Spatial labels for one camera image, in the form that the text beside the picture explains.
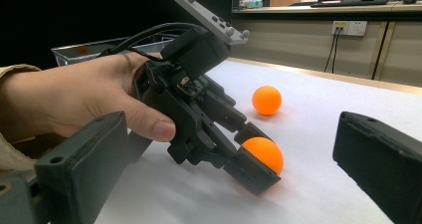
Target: orange ball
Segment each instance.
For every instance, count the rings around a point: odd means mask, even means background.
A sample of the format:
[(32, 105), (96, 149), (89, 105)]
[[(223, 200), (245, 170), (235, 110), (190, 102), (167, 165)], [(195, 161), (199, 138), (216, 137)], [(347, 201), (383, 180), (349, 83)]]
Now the orange ball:
[(270, 115), (282, 105), (282, 95), (272, 86), (259, 87), (252, 95), (252, 105), (258, 113)]
[(242, 146), (277, 175), (282, 173), (285, 160), (282, 151), (273, 141), (265, 137), (252, 137), (246, 140)]

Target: finger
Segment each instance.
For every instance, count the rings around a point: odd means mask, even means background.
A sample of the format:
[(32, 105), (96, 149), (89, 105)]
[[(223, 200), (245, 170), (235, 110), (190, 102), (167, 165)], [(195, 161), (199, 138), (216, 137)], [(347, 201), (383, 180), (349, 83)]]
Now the finger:
[(161, 58), (161, 54), (160, 53), (148, 53), (151, 56), (154, 56), (156, 58)]
[(176, 134), (176, 126), (167, 115), (159, 112), (127, 94), (115, 99), (114, 112), (124, 111), (127, 127), (137, 134), (156, 141), (170, 141)]

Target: human hand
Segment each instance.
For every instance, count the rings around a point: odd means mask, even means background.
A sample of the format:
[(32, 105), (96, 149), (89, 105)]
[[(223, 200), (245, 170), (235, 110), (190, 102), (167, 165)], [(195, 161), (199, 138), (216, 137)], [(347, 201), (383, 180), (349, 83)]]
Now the human hand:
[(124, 111), (131, 130), (169, 141), (175, 136), (171, 118), (134, 97), (133, 80), (147, 60), (127, 53), (10, 75), (0, 84), (0, 118), (9, 123), (0, 131), (9, 141), (48, 132), (67, 137), (96, 117)]

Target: cable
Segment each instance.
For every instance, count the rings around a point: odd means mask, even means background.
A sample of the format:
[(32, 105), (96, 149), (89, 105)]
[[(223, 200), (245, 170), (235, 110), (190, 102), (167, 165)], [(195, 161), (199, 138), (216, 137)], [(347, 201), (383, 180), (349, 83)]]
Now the cable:
[(149, 29), (143, 30), (142, 32), (132, 37), (127, 38), (126, 40), (124, 40), (123, 42), (121, 42), (120, 44), (116, 45), (113, 48), (104, 50), (101, 54), (98, 55), (98, 57), (114, 55), (124, 50), (128, 50), (134, 44), (158, 33), (164, 33), (164, 32), (175, 31), (175, 30), (186, 31), (188, 29), (193, 29), (197, 27), (199, 26), (196, 24), (191, 24), (191, 23), (165, 23), (165, 24), (157, 25)]
[(329, 59), (331, 58), (332, 48), (334, 47), (334, 41), (335, 41), (335, 37), (337, 36), (336, 35), (337, 32), (338, 34), (340, 33), (338, 27), (335, 28), (334, 35), (332, 36), (331, 50), (329, 51), (328, 59), (326, 60), (325, 68), (323, 69), (324, 72), (326, 71), (326, 68), (328, 67)]
[(136, 50), (135, 48), (133, 48), (133, 47), (129, 47), (129, 48), (127, 48), (127, 50), (128, 50), (128, 51), (131, 51), (131, 52), (138, 53), (138, 54), (140, 54), (141, 56), (146, 57), (146, 58), (148, 58), (149, 60), (154, 61), (154, 62), (165, 62), (165, 60), (164, 60), (164, 59), (161, 59), (161, 58), (157, 58), (157, 57), (151, 56), (151, 55), (149, 55), (149, 54), (145, 53), (144, 51), (137, 51), (137, 50)]
[(337, 44), (338, 44), (338, 37), (340, 36), (340, 32), (343, 28), (338, 30), (338, 34), (335, 38), (335, 48), (334, 48), (334, 57), (332, 58), (332, 66), (331, 66), (331, 73), (334, 74), (334, 64), (335, 64), (335, 56), (337, 55)]

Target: power socket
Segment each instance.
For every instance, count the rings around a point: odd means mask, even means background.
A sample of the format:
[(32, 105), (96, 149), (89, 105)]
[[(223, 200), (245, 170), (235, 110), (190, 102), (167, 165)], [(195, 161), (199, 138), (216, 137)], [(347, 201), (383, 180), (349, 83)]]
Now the power socket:
[(348, 36), (363, 36), (366, 31), (366, 21), (350, 21), (348, 22)]
[[(332, 22), (332, 29), (331, 29), (331, 33), (332, 34), (337, 34), (337, 35), (347, 35), (347, 31), (348, 31), (348, 21), (333, 21)], [(342, 28), (339, 33), (338, 31), (335, 32), (336, 28)]]

